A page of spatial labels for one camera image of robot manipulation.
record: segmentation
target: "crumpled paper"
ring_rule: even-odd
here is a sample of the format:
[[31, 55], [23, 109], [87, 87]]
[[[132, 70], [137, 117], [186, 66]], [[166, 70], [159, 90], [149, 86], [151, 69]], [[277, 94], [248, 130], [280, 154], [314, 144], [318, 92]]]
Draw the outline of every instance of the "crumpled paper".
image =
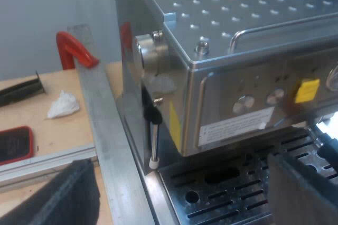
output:
[[58, 100], [54, 101], [47, 113], [47, 118], [63, 117], [80, 109], [80, 105], [76, 97], [71, 93], [61, 90]]

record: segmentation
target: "wooden workbench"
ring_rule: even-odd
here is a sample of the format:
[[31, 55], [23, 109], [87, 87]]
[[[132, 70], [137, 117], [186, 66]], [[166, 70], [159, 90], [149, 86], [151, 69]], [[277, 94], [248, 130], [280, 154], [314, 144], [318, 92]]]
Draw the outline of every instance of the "wooden workbench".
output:
[[[106, 73], [116, 99], [122, 93], [121, 63], [118, 62], [107, 65]], [[0, 82], [0, 90], [33, 78], [35, 77], [2, 81]], [[34, 134], [34, 156], [49, 155], [93, 143], [92, 132], [77, 71], [67, 70], [47, 73], [40, 75], [40, 78], [46, 89], [46, 94], [40, 94], [30, 99], [1, 107], [0, 130], [23, 125], [30, 126]], [[81, 109], [67, 117], [47, 119], [46, 115], [51, 103], [57, 100], [61, 90], [75, 95]], [[97, 224], [109, 225], [112, 224], [112, 220], [99, 167], [95, 168], [95, 175], [101, 194], [100, 215]], [[0, 209], [0, 217], [29, 198], [46, 183], [47, 182], [41, 182], [0, 194], [2, 207]]]

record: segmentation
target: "smartphone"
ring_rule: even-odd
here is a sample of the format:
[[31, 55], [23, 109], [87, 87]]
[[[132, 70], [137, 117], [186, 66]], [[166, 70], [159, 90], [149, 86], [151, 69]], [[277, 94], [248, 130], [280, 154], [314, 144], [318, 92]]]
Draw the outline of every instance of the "smartphone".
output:
[[0, 165], [33, 156], [33, 132], [21, 126], [0, 132]]

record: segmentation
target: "red handle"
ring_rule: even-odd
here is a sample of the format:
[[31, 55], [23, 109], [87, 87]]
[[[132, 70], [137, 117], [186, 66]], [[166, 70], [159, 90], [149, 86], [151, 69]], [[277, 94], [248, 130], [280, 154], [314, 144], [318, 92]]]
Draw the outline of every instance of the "red handle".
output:
[[57, 45], [64, 70], [75, 68], [73, 57], [76, 57], [80, 64], [87, 68], [92, 68], [99, 63], [99, 60], [68, 32], [57, 33]]

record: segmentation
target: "white wall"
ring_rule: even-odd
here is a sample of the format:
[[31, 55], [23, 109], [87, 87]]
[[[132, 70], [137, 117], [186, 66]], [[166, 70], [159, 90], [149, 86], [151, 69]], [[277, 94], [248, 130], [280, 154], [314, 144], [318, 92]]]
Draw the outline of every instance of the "white wall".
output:
[[0, 0], [0, 80], [61, 70], [55, 34], [82, 23], [102, 61], [120, 60], [114, 0]]

